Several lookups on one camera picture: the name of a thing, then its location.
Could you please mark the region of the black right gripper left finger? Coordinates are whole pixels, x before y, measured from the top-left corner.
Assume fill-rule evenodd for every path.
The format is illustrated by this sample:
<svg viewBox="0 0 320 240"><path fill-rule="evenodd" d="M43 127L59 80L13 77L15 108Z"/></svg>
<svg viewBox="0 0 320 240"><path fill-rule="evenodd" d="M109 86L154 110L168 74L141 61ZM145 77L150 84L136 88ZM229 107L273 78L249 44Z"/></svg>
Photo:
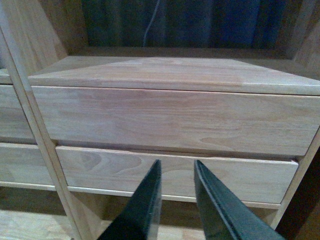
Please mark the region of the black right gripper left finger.
<svg viewBox="0 0 320 240"><path fill-rule="evenodd" d="M156 240L162 208L162 167L156 160L123 211L98 237L100 240Z"/></svg>

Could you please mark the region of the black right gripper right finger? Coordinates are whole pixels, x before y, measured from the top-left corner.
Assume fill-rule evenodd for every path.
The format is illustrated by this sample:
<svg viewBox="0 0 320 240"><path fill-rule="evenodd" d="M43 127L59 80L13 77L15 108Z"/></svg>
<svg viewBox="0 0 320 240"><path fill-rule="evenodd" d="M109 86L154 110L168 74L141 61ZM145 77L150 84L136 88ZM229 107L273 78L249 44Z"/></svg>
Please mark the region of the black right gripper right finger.
<svg viewBox="0 0 320 240"><path fill-rule="evenodd" d="M206 240L281 240L200 160L194 161L196 203Z"/></svg>

